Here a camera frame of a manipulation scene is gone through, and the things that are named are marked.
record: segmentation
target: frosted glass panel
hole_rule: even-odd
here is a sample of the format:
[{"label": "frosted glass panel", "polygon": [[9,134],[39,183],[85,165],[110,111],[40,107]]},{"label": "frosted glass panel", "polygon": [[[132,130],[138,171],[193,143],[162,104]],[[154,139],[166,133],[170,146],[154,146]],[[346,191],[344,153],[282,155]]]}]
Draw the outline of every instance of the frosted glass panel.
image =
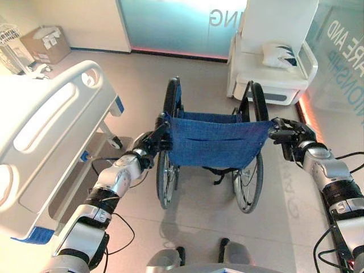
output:
[{"label": "frosted glass panel", "polygon": [[[318,72],[303,103],[318,136],[337,156],[364,150],[363,26],[363,0],[322,0],[307,36]],[[353,169],[362,159],[346,162]],[[364,187],[364,172],[354,178]]]},{"label": "frosted glass panel", "polygon": [[120,0],[132,49],[227,58],[246,1]]}]

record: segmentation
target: pillow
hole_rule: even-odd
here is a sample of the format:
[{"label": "pillow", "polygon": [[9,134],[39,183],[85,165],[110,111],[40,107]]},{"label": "pillow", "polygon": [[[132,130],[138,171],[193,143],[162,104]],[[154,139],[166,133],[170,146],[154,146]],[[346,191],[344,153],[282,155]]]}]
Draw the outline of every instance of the pillow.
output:
[{"label": "pillow", "polygon": [[297,61],[290,46],[279,43],[263,45],[263,64],[268,67],[291,68],[297,66]]}]

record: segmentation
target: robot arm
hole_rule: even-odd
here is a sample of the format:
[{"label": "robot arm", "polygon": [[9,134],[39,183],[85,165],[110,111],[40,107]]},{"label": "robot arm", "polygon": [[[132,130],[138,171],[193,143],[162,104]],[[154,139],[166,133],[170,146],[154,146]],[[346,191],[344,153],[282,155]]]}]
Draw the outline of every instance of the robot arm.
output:
[{"label": "robot arm", "polygon": [[364,197],[343,161],[316,141],[305,124],[275,118],[269,132],[275,144],[281,144],[286,160],[294,161],[308,172],[322,193],[333,218],[334,236],[346,260],[354,259],[354,272],[364,272]]},{"label": "robot arm", "polygon": [[42,273],[88,273],[104,255],[109,235],[105,229],[118,201],[146,168],[151,168],[167,123],[146,133],[119,160],[103,170],[84,203],[59,235],[56,250]]}]

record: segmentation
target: wheelchair wheel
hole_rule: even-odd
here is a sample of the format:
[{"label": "wheelchair wheel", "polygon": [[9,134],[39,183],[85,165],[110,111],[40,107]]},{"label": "wheelchair wheel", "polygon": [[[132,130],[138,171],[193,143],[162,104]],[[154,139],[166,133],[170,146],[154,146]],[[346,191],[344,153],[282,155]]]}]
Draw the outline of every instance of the wheelchair wheel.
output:
[{"label": "wheelchair wheel", "polygon": [[233,171],[233,187],[239,208],[251,213],[257,206],[263,184],[263,160],[259,153],[245,168]]},{"label": "wheelchair wheel", "polygon": [[157,165],[157,195],[163,209],[171,203],[173,191],[178,180],[178,167],[172,165],[167,151],[159,152]]}]

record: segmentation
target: blue bed rail trim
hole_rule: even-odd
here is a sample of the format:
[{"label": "blue bed rail trim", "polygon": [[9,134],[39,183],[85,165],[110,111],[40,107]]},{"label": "blue bed rail trim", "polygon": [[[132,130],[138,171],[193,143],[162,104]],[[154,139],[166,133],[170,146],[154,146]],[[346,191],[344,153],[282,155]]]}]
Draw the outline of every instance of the blue bed rail trim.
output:
[{"label": "blue bed rail trim", "polygon": [[123,103],[121,102],[119,96],[116,97],[115,102],[118,105],[120,112],[123,113],[124,112],[124,106],[123,106]]},{"label": "blue bed rail trim", "polygon": [[49,242],[49,240],[52,238],[53,233],[55,231],[51,229],[46,229],[44,227],[35,226],[33,227],[32,232],[30,233],[29,237],[26,239],[17,239],[17,238],[11,238],[19,242],[23,243],[32,243],[35,245],[45,245]]}]

